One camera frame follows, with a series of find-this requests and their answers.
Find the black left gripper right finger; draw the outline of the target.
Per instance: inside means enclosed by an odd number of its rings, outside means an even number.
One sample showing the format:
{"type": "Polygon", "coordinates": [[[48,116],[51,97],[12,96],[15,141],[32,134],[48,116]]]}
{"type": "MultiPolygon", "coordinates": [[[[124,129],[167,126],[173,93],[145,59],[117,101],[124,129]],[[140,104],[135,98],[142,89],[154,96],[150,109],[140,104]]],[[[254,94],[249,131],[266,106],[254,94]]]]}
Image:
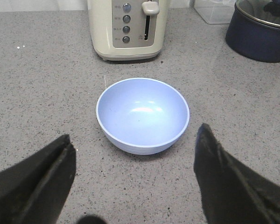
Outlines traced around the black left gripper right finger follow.
{"type": "Polygon", "coordinates": [[[205,123],[197,133],[194,172],[209,224],[280,224],[280,186],[225,151],[205,123]]]}

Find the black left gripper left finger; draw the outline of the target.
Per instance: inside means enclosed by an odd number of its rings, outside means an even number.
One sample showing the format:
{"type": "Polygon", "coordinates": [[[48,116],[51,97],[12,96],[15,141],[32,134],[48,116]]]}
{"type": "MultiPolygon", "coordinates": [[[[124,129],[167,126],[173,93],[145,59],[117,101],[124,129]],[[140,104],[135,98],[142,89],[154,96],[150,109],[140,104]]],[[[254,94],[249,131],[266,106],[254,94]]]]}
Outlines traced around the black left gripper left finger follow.
{"type": "Polygon", "coordinates": [[[76,150],[65,134],[0,172],[0,224],[54,224],[76,175],[76,150]]]}

